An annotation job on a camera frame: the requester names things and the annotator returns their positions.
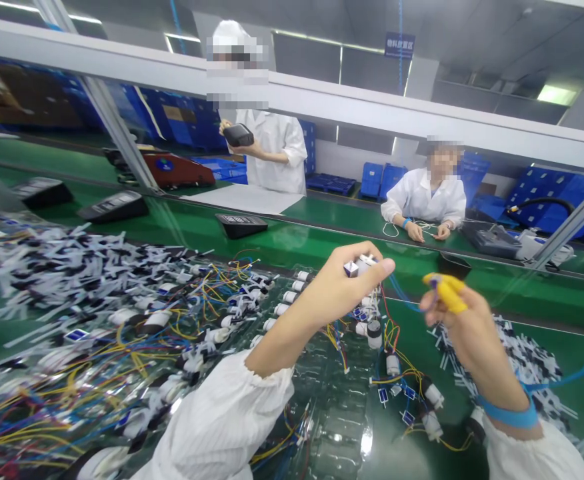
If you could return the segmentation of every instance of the yellow rubber finger cot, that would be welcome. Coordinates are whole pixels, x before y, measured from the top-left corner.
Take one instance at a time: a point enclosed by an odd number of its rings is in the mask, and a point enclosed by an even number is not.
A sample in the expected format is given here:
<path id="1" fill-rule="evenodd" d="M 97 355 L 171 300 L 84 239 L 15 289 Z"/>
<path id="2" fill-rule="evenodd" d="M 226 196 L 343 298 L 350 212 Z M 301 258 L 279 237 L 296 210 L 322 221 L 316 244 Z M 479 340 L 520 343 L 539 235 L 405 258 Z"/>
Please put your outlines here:
<path id="1" fill-rule="evenodd" d="M 442 281 L 446 282 L 448 285 L 450 285 L 450 287 L 452 287 L 452 290 L 457 293 L 459 293 L 465 287 L 465 284 L 461 280 L 453 277 L 452 275 L 444 275 L 442 273 L 428 273 L 423 277 L 423 283 L 428 286 L 431 286 L 432 280 L 436 280 L 437 283 Z"/>
<path id="2" fill-rule="evenodd" d="M 450 312 L 458 315 L 462 311 L 467 310 L 467 305 L 463 300 L 461 300 L 459 294 L 455 291 L 455 289 L 451 285 L 451 282 L 449 282 L 447 279 L 438 282 L 437 293 L 439 295 L 439 298 L 447 306 Z"/>

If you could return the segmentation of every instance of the blue anti-static wrist strap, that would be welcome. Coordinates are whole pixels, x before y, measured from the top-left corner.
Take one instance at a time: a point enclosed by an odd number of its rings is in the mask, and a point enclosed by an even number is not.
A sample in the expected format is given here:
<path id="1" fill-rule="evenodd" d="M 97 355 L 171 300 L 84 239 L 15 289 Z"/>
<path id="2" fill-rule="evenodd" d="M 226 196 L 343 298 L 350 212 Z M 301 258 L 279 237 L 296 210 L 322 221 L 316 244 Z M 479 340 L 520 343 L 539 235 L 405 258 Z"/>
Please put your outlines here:
<path id="1" fill-rule="evenodd" d="M 511 410 L 500 409 L 488 402 L 482 395 L 479 395 L 479 405 L 483 407 L 488 417 L 494 420 L 498 420 L 514 428 L 532 429 L 539 422 L 537 410 L 534 407 L 532 396 L 530 396 L 530 393 L 525 389 L 524 384 L 521 384 L 521 386 L 530 400 L 530 407 L 526 411 L 514 412 Z"/>

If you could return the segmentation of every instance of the white lab coat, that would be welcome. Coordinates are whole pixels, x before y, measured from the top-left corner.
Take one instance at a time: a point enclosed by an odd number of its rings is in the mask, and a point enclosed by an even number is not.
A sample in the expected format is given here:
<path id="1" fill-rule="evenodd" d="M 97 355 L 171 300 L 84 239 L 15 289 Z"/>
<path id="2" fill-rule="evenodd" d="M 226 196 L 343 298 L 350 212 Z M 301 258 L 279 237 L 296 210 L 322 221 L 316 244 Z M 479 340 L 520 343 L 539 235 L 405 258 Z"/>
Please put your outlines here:
<path id="1" fill-rule="evenodd" d="M 432 196 L 427 168 L 410 170 L 387 192 L 387 201 L 381 205 L 386 222 L 396 214 L 406 218 L 444 222 L 450 220 L 454 228 L 465 218 L 465 191 L 463 182 L 449 176 Z"/>
<path id="2" fill-rule="evenodd" d="M 307 158 L 301 124 L 294 117 L 262 110 L 237 110 L 236 123 L 244 124 L 264 151 L 287 155 L 288 163 L 246 156 L 247 182 L 268 190 L 305 195 Z"/>
<path id="3" fill-rule="evenodd" d="M 222 360 L 200 388 L 183 399 L 152 460 L 131 480 L 252 478 L 249 460 L 294 388 L 292 369 L 262 379 L 245 367 L 248 354 Z M 541 422 L 544 438 L 534 441 L 514 440 L 488 418 L 483 425 L 491 480 L 584 480 L 583 458 L 550 423 Z"/>

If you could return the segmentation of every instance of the red machine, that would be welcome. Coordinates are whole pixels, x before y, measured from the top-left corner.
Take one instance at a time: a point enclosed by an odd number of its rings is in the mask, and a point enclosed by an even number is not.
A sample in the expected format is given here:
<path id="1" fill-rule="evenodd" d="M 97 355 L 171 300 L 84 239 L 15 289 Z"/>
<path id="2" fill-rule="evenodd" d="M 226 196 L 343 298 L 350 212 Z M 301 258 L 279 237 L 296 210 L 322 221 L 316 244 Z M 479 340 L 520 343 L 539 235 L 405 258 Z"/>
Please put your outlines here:
<path id="1" fill-rule="evenodd" d="M 162 189 L 211 187 L 216 183 L 212 170 L 194 160 L 174 155 L 165 150 L 150 150 L 141 147 L 139 149 L 154 180 Z M 129 184 L 136 181 L 119 150 L 103 149 L 103 153 L 119 172 L 120 183 Z"/>

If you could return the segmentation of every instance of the white hairnet cap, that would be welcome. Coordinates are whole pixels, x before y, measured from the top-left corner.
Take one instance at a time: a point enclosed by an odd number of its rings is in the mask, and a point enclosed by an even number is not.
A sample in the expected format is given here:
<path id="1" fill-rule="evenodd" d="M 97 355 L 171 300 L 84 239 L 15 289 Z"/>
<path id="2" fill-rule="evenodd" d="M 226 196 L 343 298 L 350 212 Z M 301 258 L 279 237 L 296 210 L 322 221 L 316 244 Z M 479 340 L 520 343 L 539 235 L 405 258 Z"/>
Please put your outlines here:
<path id="1" fill-rule="evenodd" d="M 212 42 L 216 45 L 246 45 L 250 37 L 239 22 L 222 20 L 212 34 Z"/>

